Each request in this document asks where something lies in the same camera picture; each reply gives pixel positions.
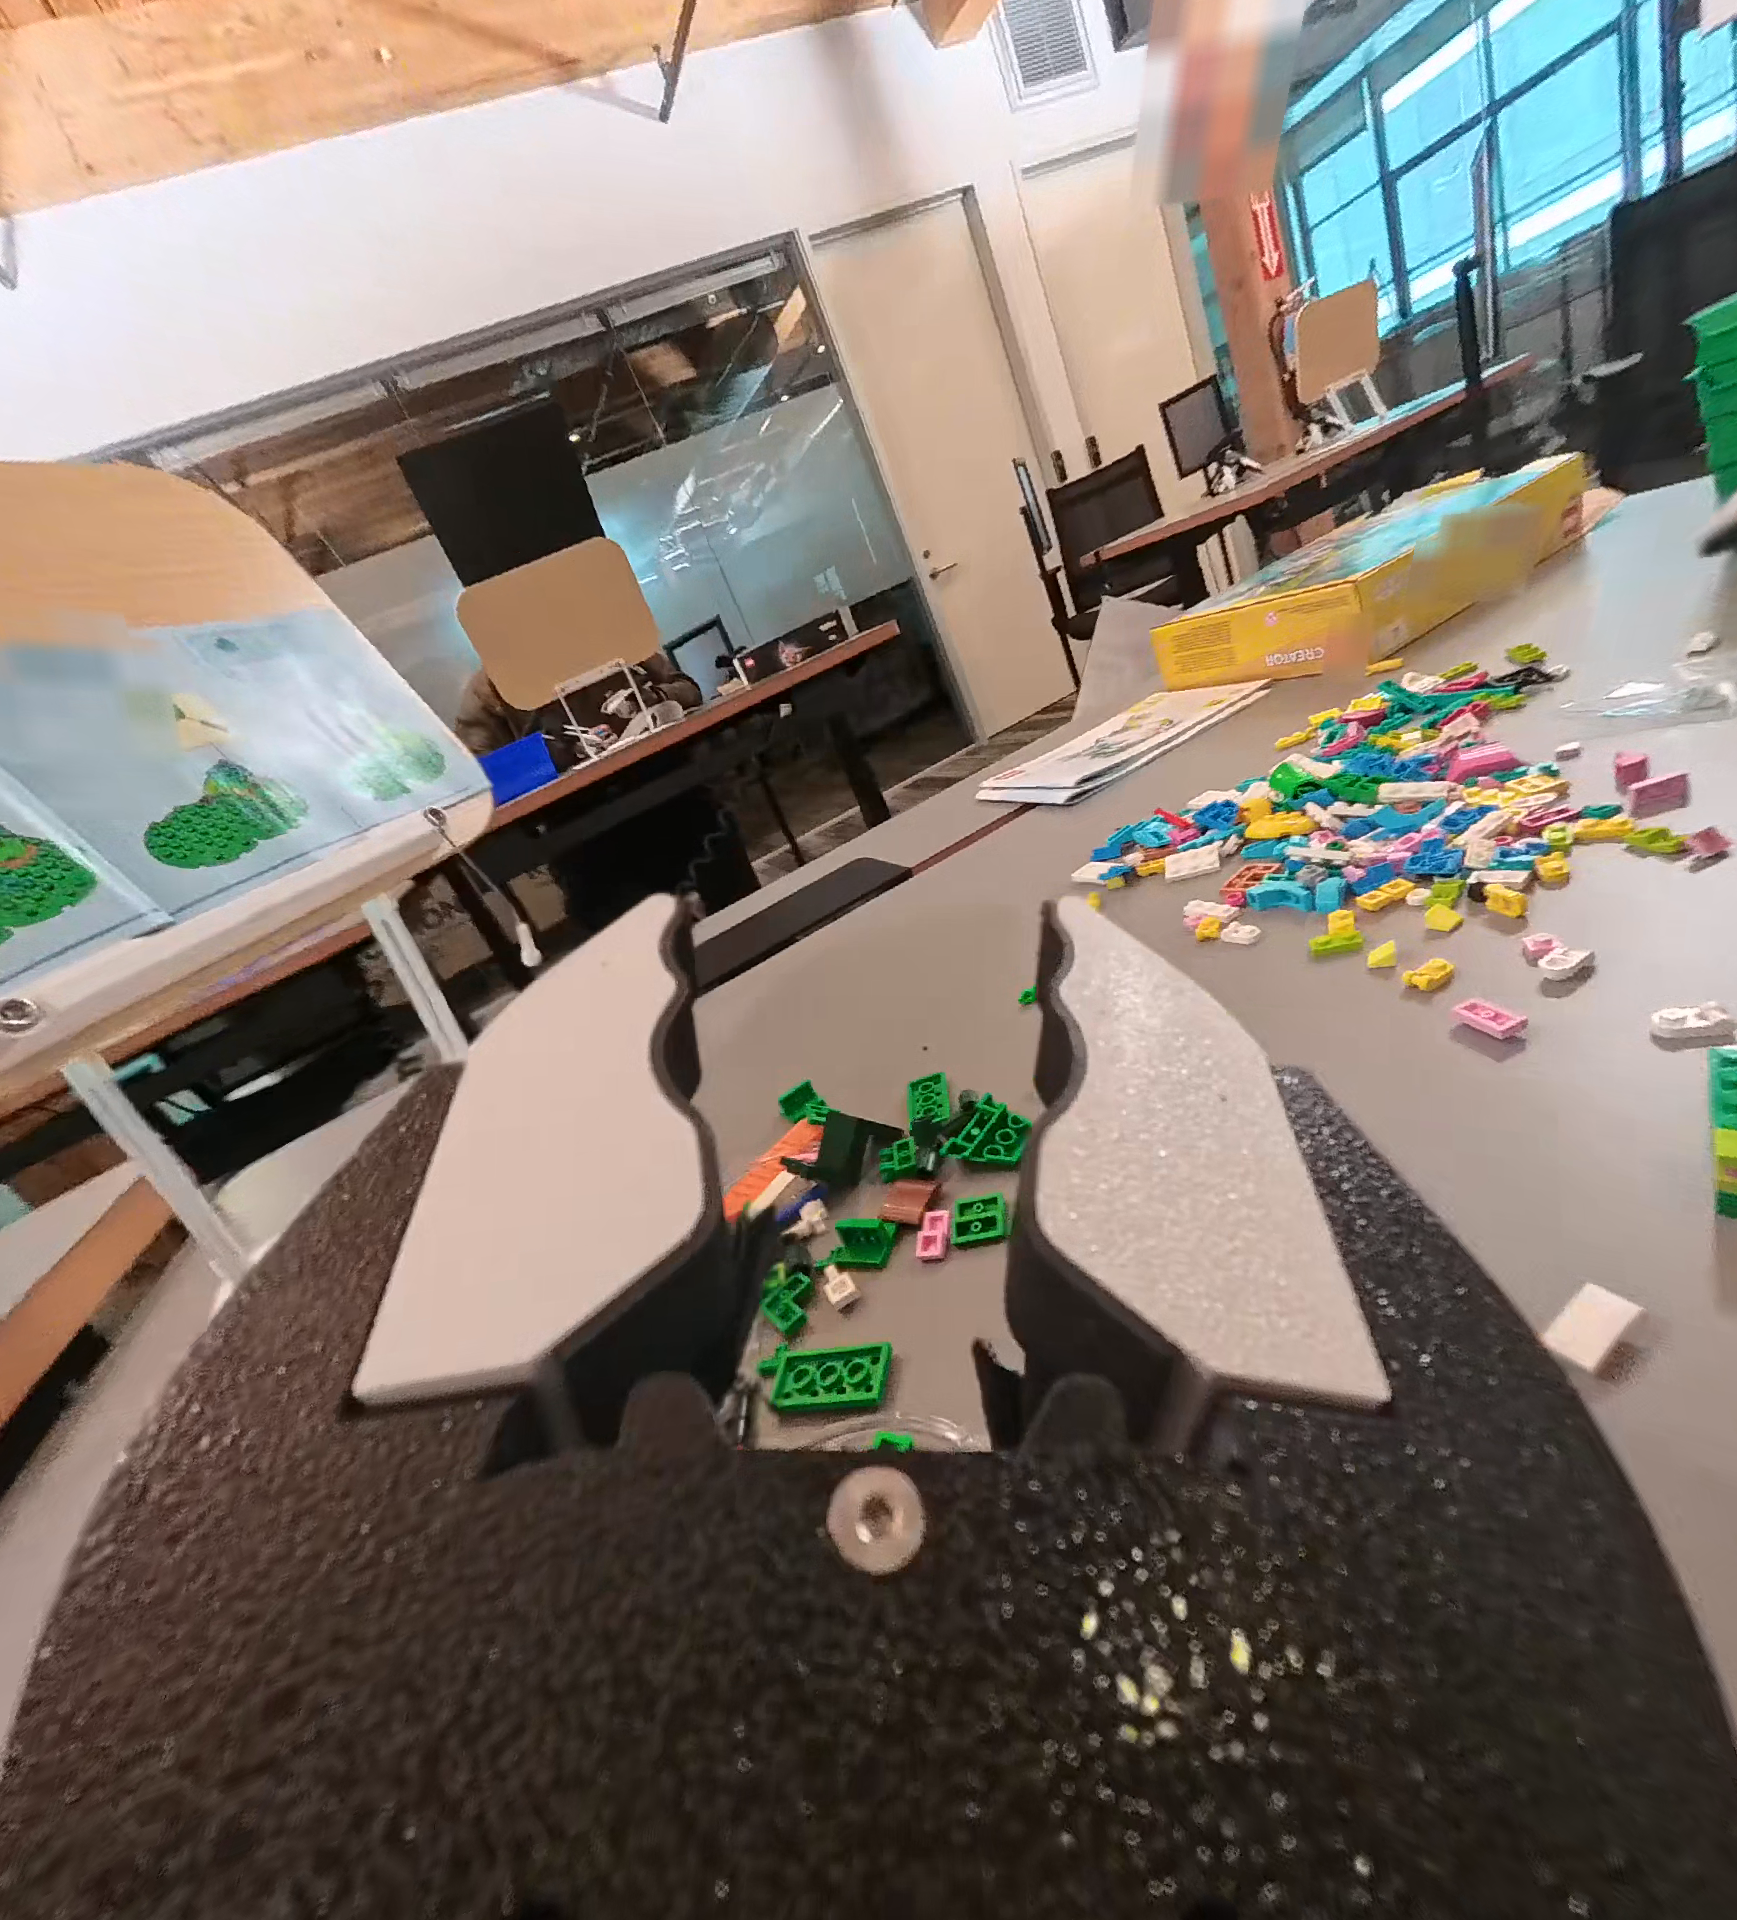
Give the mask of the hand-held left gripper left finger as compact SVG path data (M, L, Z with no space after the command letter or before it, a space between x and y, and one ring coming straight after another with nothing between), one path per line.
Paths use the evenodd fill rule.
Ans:
M644 897L474 1043L347 1386L363 1411L525 1386L712 1254L693 928L690 897Z

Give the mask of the long wooden desk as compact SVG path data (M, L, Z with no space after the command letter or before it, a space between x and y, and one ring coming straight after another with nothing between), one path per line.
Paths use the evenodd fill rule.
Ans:
M1395 406L1378 420L1359 420L1354 431L1334 435L1329 445L1293 456L1230 494L1205 499L1185 514L1167 514L1124 538L1108 538L1105 551L1089 551L1084 566L1105 577L1124 577L1143 558L1167 558L1167 575L1187 587L1187 566L1200 558L1200 551L1210 538L1224 538L1235 521L1245 521L1256 538L1269 538L1280 532L1316 521L1337 501L1371 487L1409 494L1442 460L1453 460L1455 445L1482 445L1491 435L1491 426L1482 426L1482 410L1491 420L1495 406L1533 377L1533 368L1533 355L1515 355L1483 368L1482 385L1455 383Z

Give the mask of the pile of colourful lego bricks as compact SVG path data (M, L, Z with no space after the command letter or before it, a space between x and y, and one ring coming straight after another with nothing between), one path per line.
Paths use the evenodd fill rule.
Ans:
M1308 962L1359 962L1398 986L1453 962L1466 923L1517 930L1533 966L1554 936L1529 918L1575 884L1580 850L1696 876L1732 854L1718 825L1696 825L1696 782L1643 748L1613 754L1613 796L1593 801L1575 792L1580 740L1551 754L1506 740L1500 727L1564 678L1538 646L1500 667L1386 657L1371 694L1280 737L1263 773L1118 825L1069 889L1105 913L1154 878L1177 893L1192 944L1260 944L1263 923L1291 918Z

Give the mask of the dark office desk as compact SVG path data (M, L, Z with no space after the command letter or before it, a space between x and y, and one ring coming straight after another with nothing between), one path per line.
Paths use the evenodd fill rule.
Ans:
M861 825L891 821L884 779L864 754L855 722L864 667L900 642L884 623L780 678L696 705L589 767L569 767L512 801L495 801L492 829L447 862L447 884L468 889L468 863L487 884L512 884L533 869L563 869L580 854L611 844L620 829L663 821L673 801L712 809L690 862L657 862L655 893L696 893L712 913L761 889L742 821L723 801L723 782L756 773L775 746L811 740L839 767Z

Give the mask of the orange brick separator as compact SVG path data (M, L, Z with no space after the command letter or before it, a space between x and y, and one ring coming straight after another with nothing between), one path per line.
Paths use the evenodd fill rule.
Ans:
M811 1160L821 1149L821 1136L828 1128L804 1117L768 1149L761 1149L723 1192L725 1225L748 1215L781 1180L787 1160Z

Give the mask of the clear plastic bag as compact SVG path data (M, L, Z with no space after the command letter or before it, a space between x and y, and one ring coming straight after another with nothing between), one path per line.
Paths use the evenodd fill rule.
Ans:
M1659 678L1627 678L1554 705L1575 729L1677 729L1737 722L1737 651L1677 657Z

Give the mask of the black computer monitor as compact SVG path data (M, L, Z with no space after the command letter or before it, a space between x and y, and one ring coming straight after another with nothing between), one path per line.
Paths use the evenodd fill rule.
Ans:
M1210 476L1242 448L1242 426L1218 371L1162 401L1162 426L1177 476Z

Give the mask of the black chair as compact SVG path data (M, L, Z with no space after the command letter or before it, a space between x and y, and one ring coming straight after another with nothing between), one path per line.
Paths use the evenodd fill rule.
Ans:
M1067 577L1057 587L1057 632L1067 646L1095 642L1108 597L1137 597L1167 611L1185 611L1214 597L1192 538L1162 538L1124 558L1105 558L1108 543L1143 537L1167 514L1145 445L1075 481L1049 487L1044 505Z

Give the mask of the white curved lego brick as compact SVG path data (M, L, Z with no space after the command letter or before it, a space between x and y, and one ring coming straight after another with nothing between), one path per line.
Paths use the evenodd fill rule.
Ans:
M1649 1308L1607 1283L1580 1283L1564 1308L1541 1333L1541 1346L1575 1368L1580 1376L1603 1382L1624 1346L1643 1333Z

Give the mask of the yellow lego box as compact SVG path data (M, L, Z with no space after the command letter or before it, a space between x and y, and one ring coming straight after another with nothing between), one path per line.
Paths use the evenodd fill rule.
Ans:
M1263 566L1149 632L1167 694L1316 678L1378 657L1500 600L1587 537L1589 460L1563 448L1460 475Z

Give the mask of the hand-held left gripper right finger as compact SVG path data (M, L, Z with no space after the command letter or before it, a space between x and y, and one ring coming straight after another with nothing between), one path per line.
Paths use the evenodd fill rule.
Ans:
M1105 913L1049 897L1001 1313L1027 1423L1069 1382L1124 1423L1229 1393L1387 1412L1387 1376L1263 1046Z

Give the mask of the open instruction booklet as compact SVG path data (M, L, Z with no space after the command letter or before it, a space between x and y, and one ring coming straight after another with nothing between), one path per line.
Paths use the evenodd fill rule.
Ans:
M334 608L0 642L0 998L429 810L492 779Z

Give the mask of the white door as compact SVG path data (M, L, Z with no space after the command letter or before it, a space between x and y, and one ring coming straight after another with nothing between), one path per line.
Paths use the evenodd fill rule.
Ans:
M914 200L806 254L957 700L975 737L1014 729L1075 678L1022 526L1037 431L979 200Z

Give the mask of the tan chair back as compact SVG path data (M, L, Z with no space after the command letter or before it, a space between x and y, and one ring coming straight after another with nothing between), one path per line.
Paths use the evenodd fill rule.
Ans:
M1359 278L1293 309L1293 390L1313 410L1378 368L1378 280Z

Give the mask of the closed instruction booklet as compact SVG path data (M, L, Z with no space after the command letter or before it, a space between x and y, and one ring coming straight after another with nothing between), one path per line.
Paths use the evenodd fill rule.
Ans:
M984 779L979 801L1075 809L1124 782L1127 773L1145 767L1149 758L1169 754L1175 746L1192 740L1200 729L1229 722L1230 714L1256 705L1263 694L1269 694L1263 678L1192 694L1149 694L1124 705L1118 716L1096 722L1095 729L1077 729L1057 748Z

